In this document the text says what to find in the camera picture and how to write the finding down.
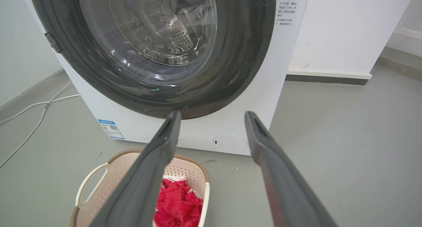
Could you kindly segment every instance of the gray baseboard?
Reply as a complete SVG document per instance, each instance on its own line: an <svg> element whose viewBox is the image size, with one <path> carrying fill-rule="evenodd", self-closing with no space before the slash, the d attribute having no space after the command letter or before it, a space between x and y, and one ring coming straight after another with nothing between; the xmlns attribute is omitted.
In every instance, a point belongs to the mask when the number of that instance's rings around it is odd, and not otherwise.
<svg viewBox="0 0 422 227"><path fill-rule="evenodd" d="M9 102L3 104L0 106L0 111L3 110L6 107L9 107L10 104L13 104L15 101L17 101L19 98L21 98L22 96L24 96L25 94L27 94L28 92L32 91L33 89L37 88L40 84L44 83L47 80L50 80L51 78L56 77L58 74L60 74L61 72L65 71L65 69L60 69L57 72L53 73L52 75L50 75L49 77L45 78L44 80L36 83L36 85L32 86L31 88L25 90L23 93L21 93L21 95L16 96L15 98L11 99Z"/></svg>
<svg viewBox="0 0 422 227"><path fill-rule="evenodd" d="M375 65L422 81L422 57L386 47Z"/></svg>
<svg viewBox="0 0 422 227"><path fill-rule="evenodd" d="M354 84L354 85L365 85L368 82L368 80L366 80L366 79L311 76L311 75L287 75L286 81L302 81L302 82L316 82L316 83L340 83L340 84Z"/></svg>

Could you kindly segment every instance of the door hinge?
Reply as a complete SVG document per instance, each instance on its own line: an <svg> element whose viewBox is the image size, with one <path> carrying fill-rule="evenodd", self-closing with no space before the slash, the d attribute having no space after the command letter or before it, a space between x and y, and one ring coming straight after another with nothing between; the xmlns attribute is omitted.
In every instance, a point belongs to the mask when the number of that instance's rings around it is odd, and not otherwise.
<svg viewBox="0 0 422 227"><path fill-rule="evenodd" d="M45 37L47 38L47 41L50 43L50 46L57 52L57 53L61 53L62 50L60 49L59 44L57 43L57 41L54 39L54 35L52 35L51 33L46 33L44 34Z"/></svg>

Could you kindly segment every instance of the stainless steel drum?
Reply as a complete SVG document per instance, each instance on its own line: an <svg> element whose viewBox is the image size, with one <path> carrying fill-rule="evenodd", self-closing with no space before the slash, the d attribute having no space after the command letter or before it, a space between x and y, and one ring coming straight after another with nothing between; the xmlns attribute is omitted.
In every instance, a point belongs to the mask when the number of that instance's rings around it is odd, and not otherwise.
<svg viewBox="0 0 422 227"><path fill-rule="evenodd" d="M126 40L154 62L181 66L204 57L214 42L214 0L109 0Z"/></svg>

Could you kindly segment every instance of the white washing machine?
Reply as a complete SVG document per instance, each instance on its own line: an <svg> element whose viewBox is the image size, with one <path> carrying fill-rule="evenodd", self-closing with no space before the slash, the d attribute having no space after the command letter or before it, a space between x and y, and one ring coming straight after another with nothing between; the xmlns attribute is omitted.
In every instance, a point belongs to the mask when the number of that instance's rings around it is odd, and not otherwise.
<svg viewBox="0 0 422 227"><path fill-rule="evenodd" d="M148 143L173 110L179 147L250 155L267 128L307 0L29 0L107 135Z"/></svg>

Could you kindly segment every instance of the white wall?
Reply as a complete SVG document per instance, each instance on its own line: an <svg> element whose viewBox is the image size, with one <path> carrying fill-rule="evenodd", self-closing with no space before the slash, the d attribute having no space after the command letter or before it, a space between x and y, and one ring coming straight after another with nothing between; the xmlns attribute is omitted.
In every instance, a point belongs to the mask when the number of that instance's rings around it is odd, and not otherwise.
<svg viewBox="0 0 422 227"><path fill-rule="evenodd" d="M62 68L24 0L0 0L0 106Z"/></svg>
<svg viewBox="0 0 422 227"><path fill-rule="evenodd" d="M412 0L386 46L422 56L422 0Z"/></svg>
<svg viewBox="0 0 422 227"><path fill-rule="evenodd" d="M309 0L288 74L371 78L410 0Z"/></svg>

